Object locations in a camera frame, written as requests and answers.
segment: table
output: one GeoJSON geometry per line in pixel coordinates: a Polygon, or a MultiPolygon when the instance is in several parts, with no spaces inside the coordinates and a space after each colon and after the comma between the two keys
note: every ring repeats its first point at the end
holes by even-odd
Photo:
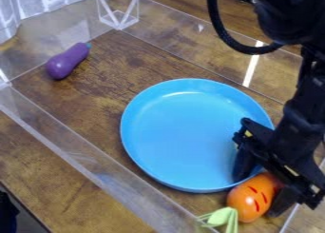
{"type": "MultiPolygon", "coordinates": [[[[209,20],[205,0],[156,1],[209,20]]],[[[234,0],[221,0],[221,8],[229,29],[266,40],[254,24],[250,6],[234,0]]],[[[225,192],[193,195],[175,191],[151,180],[132,163],[119,142],[118,127],[123,108],[144,88],[160,81],[185,77],[213,79],[245,91],[262,104],[274,124],[280,121],[282,103],[143,43],[124,32],[111,30],[91,43],[90,57],[66,80],[53,82],[43,67],[39,67],[12,81],[15,88],[100,149],[108,151],[194,215],[214,211],[225,204],[225,192]]],[[[297,53],[296,47],[289,50],[297,53]]],[[[282,72],[281,75],[290,75],[292,69],[284,69],[282,72]]],[[[270,83],[275,87],[286,86],[286,79],[277,76],[271,78],[270,83]]],[[[274,89],[267,85],[261,88],[265,91],[267,88],[274,89]]],[[[284,91],[278,90],[274,95],[281,95],[281,92],[284,91]]],[[[49,230],[154,232],[140,218],[3,113],[0,132],[1,183],[49,230]]],[[[288,213],[277,219],[262,218],[254,224],[242,224],[239,232],[278,232],[286,216],[288,213]]]]}

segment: blue plate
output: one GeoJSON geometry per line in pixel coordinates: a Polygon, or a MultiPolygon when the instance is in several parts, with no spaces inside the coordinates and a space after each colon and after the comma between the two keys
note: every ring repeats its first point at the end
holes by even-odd
{"type": "Polygon", "coordinates": [[[215,192],[235,185],[231,139],[242,117],[273,128],[259,104],[233,87],[205,79],[167,81],[127,105],[122,143],[162,184],[189,192],[215,192]]]}

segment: cable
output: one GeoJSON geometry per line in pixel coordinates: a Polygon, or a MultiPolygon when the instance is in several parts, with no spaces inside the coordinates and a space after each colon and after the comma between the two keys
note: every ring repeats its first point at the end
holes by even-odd
{"type": "Polygon", "coordinates": [[[237,50],[243,54],[266,54],[277,50],[282,45],[277,43],[271,43],[269,46],[265,47],[250,47],[239,43],[229,34],[227,30],[225,29],[223,23],[221,21],[219,12],[218,12],[218,3],[217,0],[207,0],[209,4],[209,14],[213,22],[213,27],[218,33],[219,38],[226,43],[226,45],[237,50]]]}

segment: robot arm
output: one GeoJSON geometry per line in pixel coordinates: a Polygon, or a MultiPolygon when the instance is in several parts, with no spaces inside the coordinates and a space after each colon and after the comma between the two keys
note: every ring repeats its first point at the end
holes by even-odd
{"type": "Polygon", "coordinates": [[[237,51],[265,54],[281,45],[302,45],[297,91],[285,104],[281,123],[270,130],[247,118],[241,120],[234,179],[245,178],[261,164],[285,185],[267,214],[278,216],[296,202],[314,209],[325,195],[325,176],[313,160],[325,132],[325,0],[253,0],[262,31],[274,41],[263,48],[233,39],[219,20],[217,0],[207,2],[215,31],[237,51]]]}

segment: transparent container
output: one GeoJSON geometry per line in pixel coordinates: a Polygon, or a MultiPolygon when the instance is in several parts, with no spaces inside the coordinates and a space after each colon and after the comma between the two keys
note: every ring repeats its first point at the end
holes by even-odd
{"type": "MultiPolygon", "coordinates": [[[[233,35],[247,45],[262,45],[233,35]]],[[[201,227],[198,216],[225,206],[226,192],[189,194],[144,175],[119,142],[123,109],[158,82],[207,78],[247,93],[277,125],[301,57],[284,50],[242,55],[215,37],[210,22],[152,0],[86,0],[24,20],[0,47],[0,63],[0,110],[37,140],[158,232],[217,232],[201,227]],[[52,81],[43,63],[87,41],[91,54],[74,75],[52,81]]],[[[321,152],[316,159],[321,162],[321,152]]],[[[294,228],[294,213],[306,218],[305,211],[294,208],[288,222],[290,210],[275,219],[241,224],[239,232],[302,232],[294,228]]]]}

